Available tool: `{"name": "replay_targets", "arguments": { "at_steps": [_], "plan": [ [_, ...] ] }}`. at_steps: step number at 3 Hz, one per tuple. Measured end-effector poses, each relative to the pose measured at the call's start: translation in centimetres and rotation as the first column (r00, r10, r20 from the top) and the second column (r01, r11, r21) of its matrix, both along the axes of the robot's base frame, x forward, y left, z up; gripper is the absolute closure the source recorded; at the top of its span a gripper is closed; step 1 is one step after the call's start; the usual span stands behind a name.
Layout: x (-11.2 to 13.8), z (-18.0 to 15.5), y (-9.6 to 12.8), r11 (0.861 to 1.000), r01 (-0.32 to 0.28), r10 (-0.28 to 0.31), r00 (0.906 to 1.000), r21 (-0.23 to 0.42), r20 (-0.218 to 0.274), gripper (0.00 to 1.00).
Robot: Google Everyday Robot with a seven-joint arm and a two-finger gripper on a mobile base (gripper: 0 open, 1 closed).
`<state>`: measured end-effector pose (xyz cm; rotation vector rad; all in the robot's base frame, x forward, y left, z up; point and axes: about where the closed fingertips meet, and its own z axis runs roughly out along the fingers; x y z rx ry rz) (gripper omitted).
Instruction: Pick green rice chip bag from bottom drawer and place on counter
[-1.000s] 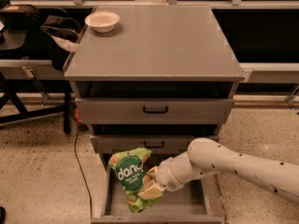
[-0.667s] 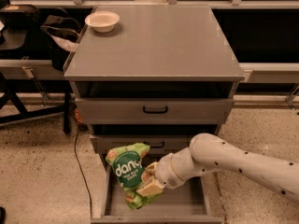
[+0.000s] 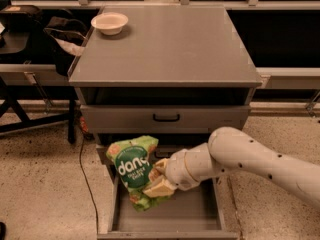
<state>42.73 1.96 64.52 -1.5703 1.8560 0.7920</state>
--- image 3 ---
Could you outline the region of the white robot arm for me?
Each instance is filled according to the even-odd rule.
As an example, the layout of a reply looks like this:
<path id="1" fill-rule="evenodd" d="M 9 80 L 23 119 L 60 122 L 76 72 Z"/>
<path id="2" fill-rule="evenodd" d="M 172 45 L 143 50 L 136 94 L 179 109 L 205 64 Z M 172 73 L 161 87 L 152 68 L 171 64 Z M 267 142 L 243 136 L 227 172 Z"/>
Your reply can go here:
<path id="1" fill-rule="evenodd" d="M 259 143 L 244 132 L 221 127 L 206 143 L 182 149 L 154 164 L 159 173 L 143 193 L 149 197 L 188 191 L 201 182 L 235 170 L 261 176 L 309 205 L 320 208 L 320 166 Z"/>

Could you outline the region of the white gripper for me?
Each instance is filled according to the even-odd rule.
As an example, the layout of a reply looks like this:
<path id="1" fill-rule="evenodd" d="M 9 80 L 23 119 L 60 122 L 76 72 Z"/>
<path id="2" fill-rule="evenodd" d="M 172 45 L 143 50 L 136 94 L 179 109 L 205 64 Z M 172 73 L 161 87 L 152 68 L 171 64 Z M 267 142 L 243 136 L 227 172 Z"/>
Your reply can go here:
<path id="1" fill-rule="evenodd" d="M 199 185 L 187 169 L 187 150 L 174 153 L 169 159 L 163 158 L 154 164 L 154 167 L 165 176 L 158 177 L 143 189 L 143 193 L 150 198 L 172 195 L 176 188 L 188 191 Z"/>

